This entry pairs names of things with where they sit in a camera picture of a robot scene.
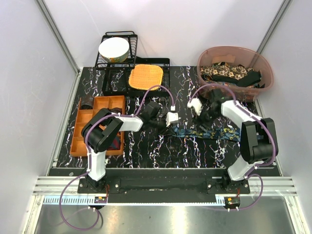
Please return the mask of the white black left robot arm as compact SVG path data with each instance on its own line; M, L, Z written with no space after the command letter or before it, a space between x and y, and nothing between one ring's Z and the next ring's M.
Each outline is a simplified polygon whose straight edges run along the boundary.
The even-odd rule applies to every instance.
M81 131L87 149L88 167L85 178L88 187L94 193L100 193L105 188L106 152L121 132L139 132L148 128L155 128L159 133L165 132L170 126L169 114L159 116L161 106L156 102L149 102L137 114L123 115L102 108L92 117Z

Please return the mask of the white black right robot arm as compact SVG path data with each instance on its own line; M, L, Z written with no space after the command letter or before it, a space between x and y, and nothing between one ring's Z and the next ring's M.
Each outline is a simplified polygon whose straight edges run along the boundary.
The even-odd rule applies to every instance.
M198 133L209 133L212 121L220 116L231 120L240 130L240 156L221 179L221 187L226 193L233 193L254 169L272 164L278 155L274 121L244 109L234 98L223 96L221 90L213 89L207 104L194 97L187 106L195 112Z

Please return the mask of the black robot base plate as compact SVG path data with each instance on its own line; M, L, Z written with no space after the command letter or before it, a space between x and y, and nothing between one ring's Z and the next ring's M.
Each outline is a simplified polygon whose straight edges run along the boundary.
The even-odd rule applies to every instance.
M111 177L98 183L94 188L86 179L78 183L79 194L100 194L108 191L118 194L127 191L196 191L208 194L237 194L247 195L251 192L248 182L238 188L225 189L220 178L204 177Z

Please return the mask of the blue floral patterned tie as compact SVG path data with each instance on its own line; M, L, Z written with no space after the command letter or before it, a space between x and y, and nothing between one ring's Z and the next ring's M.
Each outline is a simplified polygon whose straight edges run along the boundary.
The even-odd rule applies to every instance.
M240 129L238 128L212 128L204 132L202 130L179 129L178 127L170 128L166 134L175 137L195 137L202 139L229 140L234 142L240 141Z

